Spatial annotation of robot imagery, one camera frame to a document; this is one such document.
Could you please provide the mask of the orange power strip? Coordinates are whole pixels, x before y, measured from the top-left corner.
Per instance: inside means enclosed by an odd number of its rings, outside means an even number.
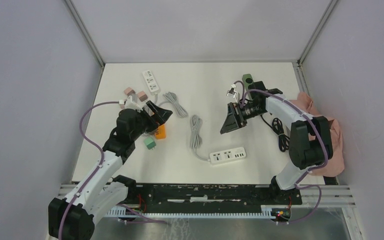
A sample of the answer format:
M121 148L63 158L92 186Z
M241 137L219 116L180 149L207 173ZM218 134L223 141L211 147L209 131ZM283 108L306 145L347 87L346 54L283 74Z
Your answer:
M160 125L157 130L155 131L154 133L154 137L157 139L157 140L162 140L162 139L165 139L167 137L166 135L166 128L165 128L165 125Z

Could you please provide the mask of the white power strip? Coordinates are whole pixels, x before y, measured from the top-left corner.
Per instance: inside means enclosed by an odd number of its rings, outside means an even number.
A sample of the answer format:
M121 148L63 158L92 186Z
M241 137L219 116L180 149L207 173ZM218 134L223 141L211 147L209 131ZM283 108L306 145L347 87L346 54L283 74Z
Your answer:
M161 92L161 89L153 75L153 73L150 70L145 70L142 72L142 76L145 80L146 86L151 93L151 95L155 96L158 95Z
M244 147L230 148L222 151L212 152L209 155L209 162L212 166L226 164L247 157Z

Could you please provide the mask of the green power strip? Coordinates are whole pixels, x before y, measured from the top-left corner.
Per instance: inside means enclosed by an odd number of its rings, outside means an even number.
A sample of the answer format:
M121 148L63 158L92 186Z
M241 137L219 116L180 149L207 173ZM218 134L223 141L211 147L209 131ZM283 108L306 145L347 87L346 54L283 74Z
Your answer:
M256 85L254 83L253 77L250 73L244 74L242 76L242 83L243 83L243 95L249 90L249 89L255 89ZM245 98L246 101L251 102L253 101L253 93L249 93L247 97Z

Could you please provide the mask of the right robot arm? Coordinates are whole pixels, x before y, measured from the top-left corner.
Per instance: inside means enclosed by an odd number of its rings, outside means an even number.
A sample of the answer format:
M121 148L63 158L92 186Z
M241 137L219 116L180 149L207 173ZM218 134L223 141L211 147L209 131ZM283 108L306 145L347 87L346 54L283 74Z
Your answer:
M277 88L267 89L262 81L245 84L241 100L227 105L227 116L220 133L226 134L247 125L251 118L270 113L289 129L290 161L273 177L269 199L282 204L289 191L305 176L325 167L333 156L329 121L299 109Z

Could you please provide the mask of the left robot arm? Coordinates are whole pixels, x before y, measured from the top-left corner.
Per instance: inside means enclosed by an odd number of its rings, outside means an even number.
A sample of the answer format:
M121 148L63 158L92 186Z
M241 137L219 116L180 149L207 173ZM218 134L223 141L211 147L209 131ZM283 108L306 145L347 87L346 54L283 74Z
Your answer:
M108 140L98 147L100 158L94 167L63 198L55 197L49 203L49 235L59 240L89 240L96 225L113 207L122 201L134 202L138 191L133 179L117 176L107 188L104 186L133 153L136 140L154 133L172 114L150 100L144 107L125 101Z

